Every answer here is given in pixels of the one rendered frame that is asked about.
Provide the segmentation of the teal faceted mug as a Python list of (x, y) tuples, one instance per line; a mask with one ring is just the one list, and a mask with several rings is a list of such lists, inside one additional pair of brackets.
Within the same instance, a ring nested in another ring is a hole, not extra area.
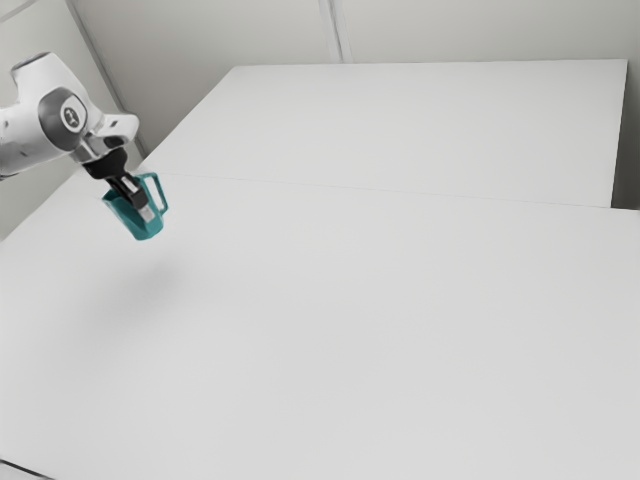
[(137, 212), (125, 201), (119, 193), (118, 178), (107, 179), (110, 189), (102, 197), (102, 201), (136, 240), (148, 240), (163, 229), (164, 215), (168, 211), (169, 205), (159, 177), (155, 172), (134, 176), (140, 176), (144, 180), (145, 190), (151, 201), (151, 207), (156, 214), (154, 220), (150, 223), (145, 223)]

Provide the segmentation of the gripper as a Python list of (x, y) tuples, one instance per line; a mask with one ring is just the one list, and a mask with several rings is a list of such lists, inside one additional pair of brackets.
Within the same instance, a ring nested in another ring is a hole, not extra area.
[(103, 157), (82, 164), (85, 171), (96, 180), (118, 178), (120, 195), (137, 212), (145, 223), (156, 218), (144, 180), (140, 176), (126, 173), (128, 154), (124, 148), (111, 150)]

